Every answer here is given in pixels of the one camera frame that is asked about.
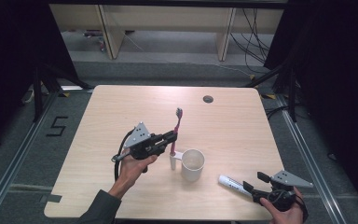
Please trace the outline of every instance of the wooden table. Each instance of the wooden table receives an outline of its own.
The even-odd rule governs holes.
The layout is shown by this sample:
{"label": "wooden table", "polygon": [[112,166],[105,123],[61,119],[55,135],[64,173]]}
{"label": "wooden table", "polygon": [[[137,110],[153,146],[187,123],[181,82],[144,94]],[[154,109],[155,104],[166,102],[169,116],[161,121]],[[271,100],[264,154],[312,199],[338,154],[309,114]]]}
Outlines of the wooden table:
{"label": "wooden table", "polygon": [[[213,97],[205,103],[203,97]],[[79,217],[99,189],[114,183],[113,155],[125,134],[140,121],[151,133],[166,133],[176,125],[177,107],[184,115],[176,150],[197,148],[206,163],[201,178],[186,182],[180,162],[171,170],[169,148],[149,166],[123,198],[117,218],[258,220],[269,219],[251,198],[218,184],[219,175],[257,189],[270,190],[256,172],[274,175],[282,161],[254,89],[98,86],[80,122],[52,191],[62,196],[49,202],[48,217]]]}

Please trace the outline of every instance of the toothbrush bristles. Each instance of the toothbrush bristles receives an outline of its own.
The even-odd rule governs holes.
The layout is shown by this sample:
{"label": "toothbrush bristles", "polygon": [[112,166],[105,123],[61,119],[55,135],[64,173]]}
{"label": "toothbrush bristles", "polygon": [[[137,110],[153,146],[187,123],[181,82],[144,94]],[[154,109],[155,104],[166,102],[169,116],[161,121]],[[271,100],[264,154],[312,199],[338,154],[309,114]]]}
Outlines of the toothbrush bristles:
{"label": "toothbrush bristles", "polygon": [[181,108],[176,109],[176,116],[180,119],[183,115],[183,110]]}

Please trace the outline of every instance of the gray carpet floor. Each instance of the gray carpet floor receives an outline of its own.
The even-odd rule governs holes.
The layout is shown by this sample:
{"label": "gray carpet floor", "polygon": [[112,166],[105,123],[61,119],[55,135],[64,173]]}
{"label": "gray carpet floor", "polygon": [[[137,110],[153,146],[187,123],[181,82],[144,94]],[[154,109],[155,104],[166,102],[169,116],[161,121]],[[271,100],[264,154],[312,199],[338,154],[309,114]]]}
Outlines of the gray carpet floor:
{"label": "gray carpet floor", "polygon": [[[254,74],[246,66],[199,65],[191,63],[74,63],[80,79],[91,84],[108,85],[163,85],[163,86],[215,86],[236,88],[249,83],[248,74]],[[253,70],[266,72],[262,67]],[[258,86],[260,93],[272,93],[274,79]],[[69,85],[60,80],[62,85]],[[0,223],[72,223],[74,219],[52,219],[44,216],[46,196],[52,190],[61,170],[66,153],[81,121],[91,93],[72,92],[68,97],[57,97],[48,111],[44,123],[32,143],[32,147],[23,162],[8,194],[0,206]],[[266,109],[278,107],[277,100],[262,99]],[[358,195],[339,163],[326,157],[329,152],[318,127],[308,117],[303,106],[296,108],[297,125],[316,159],[324,178],[333,191],[348,223],[358,223]],[[57,116],[59,125],[66,128],[61,137],[49,137],[56,133],[50,129]],[[19,107],[11,122],[1,134],[0,178],[8,167],[12,157],[21,145],[34,118],[33,104]],[[269,124],[278,146],[285,169],[304,179],[311,180],[310,172],[302,160],[296,142],[287,124],[279,112],[272,116]],[[316,189],[301,189],[309,208],[307,223],[332,223],[329,214]],[[267,221],[249,221],[242,223],[268,223]]]}

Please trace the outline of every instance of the toothbrush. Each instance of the toothbrush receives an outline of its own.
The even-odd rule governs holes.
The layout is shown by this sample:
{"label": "toothbrush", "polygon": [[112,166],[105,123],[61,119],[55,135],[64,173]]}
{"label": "toothbrush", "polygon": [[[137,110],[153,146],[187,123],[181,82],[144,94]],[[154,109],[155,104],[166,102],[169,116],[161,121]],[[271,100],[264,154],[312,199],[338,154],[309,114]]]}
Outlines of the toothbrush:
{"label": "toothbrush", "polygon": [[[178,130],[179,130],[179,125],[180,125],[180,120],[183,116],[183,109],[181,108],[177,108],[176,109],[176,117],[178,117],[178,123],[176,124],[176,127],[173,129],[173,132],[174,133],[178,133]],[[171,156],[174,156],[176,153],[175,153],[175,142],[172,142],[171,143],[171,153],[170,155]]]}

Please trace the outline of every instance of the black cloth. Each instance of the black cloth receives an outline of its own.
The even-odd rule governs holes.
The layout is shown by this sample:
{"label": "black cloth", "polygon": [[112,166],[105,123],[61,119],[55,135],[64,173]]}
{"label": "black cloth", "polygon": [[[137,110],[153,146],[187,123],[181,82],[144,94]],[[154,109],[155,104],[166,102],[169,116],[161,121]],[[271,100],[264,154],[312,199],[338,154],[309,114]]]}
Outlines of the black cloth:
{"label": "black cloth", "polygon": [[76,223],[110,224],[120,205],[120,199],[100,190],[89,206],[89,210]]}

